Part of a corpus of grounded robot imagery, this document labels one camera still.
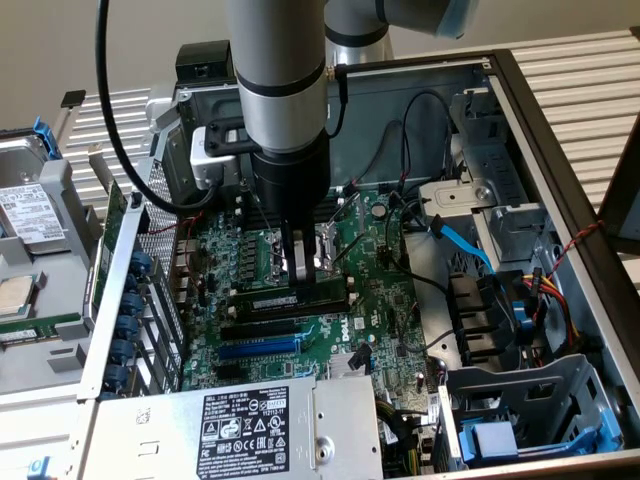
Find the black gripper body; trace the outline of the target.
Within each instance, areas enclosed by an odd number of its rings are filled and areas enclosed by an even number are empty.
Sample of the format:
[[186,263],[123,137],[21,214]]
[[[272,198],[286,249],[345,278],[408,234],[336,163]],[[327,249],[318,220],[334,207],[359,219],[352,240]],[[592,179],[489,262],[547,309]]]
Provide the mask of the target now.
[[301,150],[250,154],[259,199],[293,229],[310,229],[330,185],[330,140],[319,135]]

